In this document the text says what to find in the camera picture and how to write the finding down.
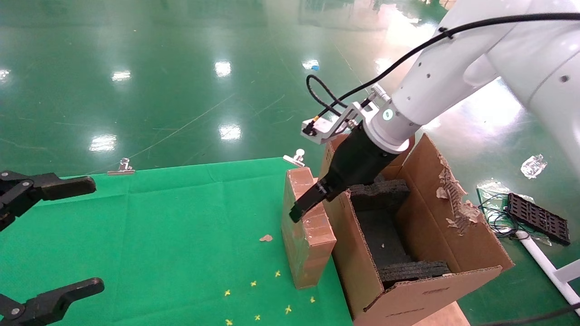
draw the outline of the black foam insert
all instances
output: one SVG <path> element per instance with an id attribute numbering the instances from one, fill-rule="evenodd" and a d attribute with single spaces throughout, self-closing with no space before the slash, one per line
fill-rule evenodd
<path id="1" fill-rule="evenodd" d="M 378 272 L 385 288 L 390 288 L 396 282 L 438 277 L 451 271 L 445 262 L 411 262 L 393 264 Z"/>
<path id="2" fill-rule="evenodd" d="M 394 216 L 409 193 L 405 180 L 385 181 L 380 175 L 373 184 L 350 188 L 350 201 L 385 288 L 450 273 L 445 262 L 414 262 L 405 252 Z"/>
<path id="3" fill-rule="evenodd" d="M 350 201 L 356 211 L 386 209 L 393 214 L 410 193 L 405 180 L 387 181 L 382 175 L 378 175 L 372 184 L 357 184 L 349 189 Z"/>
<path id="4" fill-rule="evenodd" d="M 413 261 L 405 253 L 388 210 L 357 211 L 355 208 L 355 213 L 377 269 Z"/>

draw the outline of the open cardboard box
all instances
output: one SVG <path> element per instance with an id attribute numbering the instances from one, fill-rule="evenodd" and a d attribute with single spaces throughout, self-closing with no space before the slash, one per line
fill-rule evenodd
<path id="1" fill-rule="evenodd" d="M 345 138 L 340 135 L 327 143 L 321 176 Z M 407 254 L 417 261 L 445 261 L 451 274 L 383 288 L 348 193 L 325 201 L 336 236 L 332 254 L 355 326 L 411 326 L 513 267 L 476 208 L 457 202 L 452 206 L 464 193 L 431 139 L 423 135 L 411 152 L 412 145 L 382 171 L 387 180 L 405 179 L 411 191 L 395 223 Z M 451 200 L 438 198 L 440 187 Z M 463 209 L 475 217 L 460 221 L 456 215 Z"/>

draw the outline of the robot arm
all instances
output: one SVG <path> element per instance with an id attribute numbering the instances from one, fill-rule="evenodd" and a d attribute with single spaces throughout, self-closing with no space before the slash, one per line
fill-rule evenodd
<path id="1" fill-rule="evenodd" d="M 461 0 L 439 27 L 526 13 L 580 10 L 578 0 Z M 562 145 L 572 162 L 580 161 L 580 23 L 542 21 L 509 23 L 460 32 L 436 43 L 417 58 L 388 98 L 375 85 L 369 98 L 348 106 L 332 123 L 320 118 L 313 135 L 321 144 L 346 128 L 349 137 L 336 149 L 328 173 L 300 197 L 291 210 L 294 222 L 322 200 L 333 200 L 354 184 L 374 177 L 408 148 L 408 139 L 424 124 L 501 76 L 522 105 L 534 112 Z M 375 103 L 381 98 L 382 105 Z M 353 118 L 362 116 L 354 125 Z M 306 126 L 311 121 L 303 122 Z M 574 164 L 580 176 L 580 165 Z"/>

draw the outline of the green tablecloth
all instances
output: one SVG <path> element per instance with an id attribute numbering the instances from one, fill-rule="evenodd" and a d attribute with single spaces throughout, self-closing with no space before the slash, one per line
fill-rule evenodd
<path id="1" fill-rule="evenodd" d="M 0 293 L 24 302 L 102 278 L 105 291 L 74 303 L 61 326 L 352 325 L 332 261 L 317 287 L 293 286 L 280 232 L 290 167 L 96 175 L 96 193 L 41 202 L 0 233 Z M 266 234 L 274 240 L 260 242 Z"/>

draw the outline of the wire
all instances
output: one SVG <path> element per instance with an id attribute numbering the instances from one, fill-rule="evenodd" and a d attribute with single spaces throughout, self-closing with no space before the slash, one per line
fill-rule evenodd
<path id="1" fill-rule="evenodd" d="M 308 89 L 308 92 L 310 93 L 310 95 L 312 96 L 312 98 L 316 102 L 318 102 L 320 105 L 324 106 L 325 107 L 325 110 L 328 110 L 328 111 L 330 111 L 330 112 L 332 112 L 332 113 L 340 116 L 340 113 L 339 112 L 337 112 L 331 106 L 329 106 L 324 101 L 322 101 L 320 99 L 320 97 L 318 97 L 318 95 L 316 95 L 316 93 L 314 93 L 314 91 L 312 90 L 312 86 L 310 86 L 310 80 L 311 79 L 314 79 L 315 81 L 317 81 L 320 84 L 320 86 L 322 86 L 322 88 L 324 88 L 324 90 L 326 91 L 326 93 L 328 95 L 330 95 L 330 97 L 335 101 L 335 103 L 337 103 L 338 105 L 342 106 L 343 108 L 346 108 L 347 105 L 344 104 L 344 103 L 342 103 L 339 99 L 337 99 L 336 96 L 330 91 L 330 89 L 326 86 L 326 84 L 324 84 L 324 82 L 320 78 L 316 77 L 315 75 L 308 75 L 308 76 L 306 76 L 306 88 Z"/>
<path id="2" fill-rule="evenodd" d="M 453 38 L 454 34 L 457 34 L 462 31 L 472 30 L 474 28 L 491 26 L 491 25 L 498 25 L 498 24 L 507 24 L 507 23 L 520 23 L 524 21 L 543 21 L 543 20 L 580 20 L 580 13 L 535 13 L 535 14 L 528 14 L 528 15 L 514 15 L 514 16 L 505 16 L 505 17 L 496 17 L 490 19 L 484 19 L 480 21 L 474 21 L 472 23 L 468 23 L 465 25 L 461 25 L 458 27 L 454 27 L 450 30 L 441 27 L 439 28 L 439 32 L 441 34 L 434 36 L 430 40 L 426 41 L 425 43 L 417 46 L 413 50 L 409 51 L 407 54 L 402 56 L 398 59 L 395 63 L 393 63 L 387 70 L 383 71 L 377 77 L 373 78 L 372 80 L 346 92 L 344 95 L 339 97 L 338 99 L 334 100 L 332 104 L 328 105 L 326 103 L 323 104 L 324 109 L 318 114 L 318 117 L 322 116 L 326 112 L 330 111 L 335 105 L 337 105 L 340 101 L 344 100 L 345 98 L 351 96 L 363 90 L 374 83 L 380 81 L 385 76 L 390 74 L 395 68 L 397 68 L 401 63 L 405 62 L 407 59 L 418 53 L 419 51 L 423 50 L 424 48 L 433 45 L 443 39 L 446 38 Z"/>
<path id="3" fill-rule="evenodd" d="M 552 319 L 552 318 L 558 317 L 560 315 L 572 312 L 576 309 L 580 309 L 580 302 L 574 303 L 573 305 L 569 305 L 569 306 L 564 307 L 562 309 L 558 309 L 558 310 L 552 311 L 551 313 L 546 313 L 546 314 L 543 314 L 540 316 L 535 316 L 535 317 L 531 317 L 531 318 L 522 318 L 522 319 L 516 319 L 516 320 L 501 321 L 501 322 L 495 322 L 495 323 L 488 323 L 488 324 L 482 324 L 480 326 L 514 326 L 514 325 L 531 324 L 531 323 L 535 323 L 537 321 Z"/>
<path id="4" fill-rule="evenodd" d="M 484 202 L 482 202 L 479 206 L 477 206 L 477 208 L 479 208 L 483 212 L 483 215 L 486 218 L 487 224 L 490 226 L 491 230 L 494 233 L 496 233 L 496 236 L 498 238 L 510 238 L 510 239 L 515 239 L 515 240 L 524 240 L 524 239 L 531 237 L 530 234 L 533 233 L 534 231 L 530 231 L 523 224 L 518 222 L 518 220 L 516 218 L 514 218 L 510 213 L 506 212 L 503 208 L 497 209 L 497 208 L 488 207 L 485 205 L 487 202 L 489 202 L 490 200 L 492 200 L 494 198 L 498 198 L 500 196 L 506 197 L 507 195 L 508 194 L 503 194 L 503 193 L 495 194 L 495 195 L 491 196 L 490 198 L 488 198 L 487 200 L 485 200 Z M 487 214 L 486 210 L 491 211 L 493 213 Z M 511 225 L 498 226 L 498 220 L 505 220 Z M 518 236 L 516 236 L 516 232 L 518 232 L 518 231 L 524 231 L 528 235 L 526 236 L 526 238 L 519 238 Z"/>

